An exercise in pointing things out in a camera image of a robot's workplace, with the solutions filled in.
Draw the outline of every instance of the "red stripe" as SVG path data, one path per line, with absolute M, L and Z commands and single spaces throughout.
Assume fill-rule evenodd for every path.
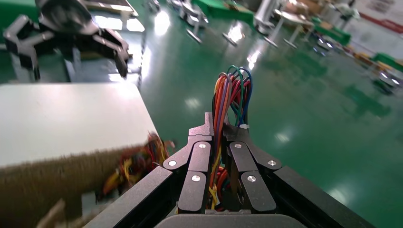
M 403 25 L 399 25 L 391 20 L 378 20 L 363 13 L 360 13 L 360 16 L 365 20 L 371 21 L 377 25 L 390 29 L 394 32 L 403 33 Z

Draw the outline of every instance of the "black mount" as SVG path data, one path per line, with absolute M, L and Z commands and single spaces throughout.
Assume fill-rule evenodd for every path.
M 86 228 L 373 228 L 309 180 L 253 145 L 247 129 L 223 127 L 222 160 L 239 211 L 207 210 L 212 115 L 188 143 L 95 217 Z M 178 215 L 165 219 L 178 206 Z
M 114 31 L 99 28 L 80 0 L 36 0 L 39 24 L 19 16 L 3 33 L 6 48 L 19 57 L 21 66 L 40 79 L 38 57 L 59 49 L 94 51 L 112 59 L 122 77 L 127 75 L 129 45 Z

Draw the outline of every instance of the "tangled wires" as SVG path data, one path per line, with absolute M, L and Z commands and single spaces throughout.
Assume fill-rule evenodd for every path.
M 243 78 L 241 71 L 245 71 L 248 76 Z M 229 107 L 235 113 L 235 126 L 240 127 L 248 124 L 248 105 L 252 94 L 252 77 L 250 72 L 242 67 L 230 66 L 227 73 L 220 73 L 215 84 L 214 97 L 212 100 L 213 128 L 214 128 L 214 165 L 210 176 L 209 191 L 212 196 L 211 209 L 215 208 L 217 199 L 215 192 L 217 191 L 219 200 L 222 201 L 221 191 L 223 184 L 227 180 L 227 171 L 219 167 L 221 158 L 221 135 L 224 118 Z
M 144 146 L 125 149 L 119 159 L 118 168 L 105 181 L 97 198 L 102 199 L 116 188 L 131 188 L 157 165 L 163 164 L 169 157 L 169 147 L 174 147 L 172 141 L 163 142 L 158 135 L 151 134 Z

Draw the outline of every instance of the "table leg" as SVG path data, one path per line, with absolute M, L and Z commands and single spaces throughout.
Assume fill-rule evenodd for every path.
M 199 15 L 197 16 L 197 22 L 193 27 L 193 31 L 191 31 L 190 29 L 187 29 L 187 33 L 194 39 L 196 40 L 198 43 L 201 43 L 201 39 L 197 36 L 197 33 L 199 32 L 199 26 L 200 26 L 200 22 L 202 21 L 202 17 L 203 17 L 203 13 L 200 10 Z
M 315 26 L 311 26 L 308 32 L 305 34 L 303 41 L 308 42 L 308 38 L 311 36 L 312 32 L 314 32 Z
M 230 28 L 230 31 L 231 31 L 231 29 L 234 27 L 234 25 L 236 26 L 236 23 L 235 22 L 232 22 L 232 24 L 231 24 L 231 28 Z M 230 43 L 230 44 L 232 44 L 233 46 L 237 46 L 237 43 L 235 42 L 235 41 L 233 41 L 229 36 L 228 36 L 228 34 L 226 34 L 226 33 L 222 33 L 222 36 Z
M 270 34 L 269 37 L 265 37 L 265 41 L 267 41 L 269 44 L 275 46 L 276 48 L 278 48 L 277 44 L 274 42 L 274 39 L 276 38 L 278 32 L 280 31 L 281 26 L 283 26 L 284 23 L 284 18 L 281 17 L 280 21 L 278 22 L 278 24 L 276 25 L 276 27 L 274 28 L 274 31 Z
M 293 42 L 295 41 L 295 38 L 297 38 L 299 31 L 301 30 L 302 26 L 297 25 L 297 28 L 295 28 L 294 33 L 291 35 L 289 40 L 284 39 L 284 41 L 289 44 L 293 48 L 297 48 Z

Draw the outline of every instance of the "green wire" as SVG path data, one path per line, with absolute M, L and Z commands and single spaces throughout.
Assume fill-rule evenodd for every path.
M 239 74 L 239 76 L 240 76 L 240 105 L 239 105 L 239 109 L 238 109 L 238 111 L 237 111 L 237 120 L 235 121 L 235 126 L 236 126 L 236 125 L 238 124 L 238 120 L 240 120 L 240 117 L 241 117 L 241 115 L 240 115 L 240 110 L 241 110 L 241 108 L 242 108 L 243 89 L 244 89 L 244 87 L 243 87 L 243 74 L 240 72 L 240 70 L 239 70 L 238 67 L 236 67 L 236 66 L 234 66 L 234 65 L 230 66 L 230 67 L 228 68 L 228 70 L 227 70 L 227 74 L 230 73 L 230 71 L 231 71 L 232 68 L 234 68 L 234 69 L 238 72 L 238 74 Z

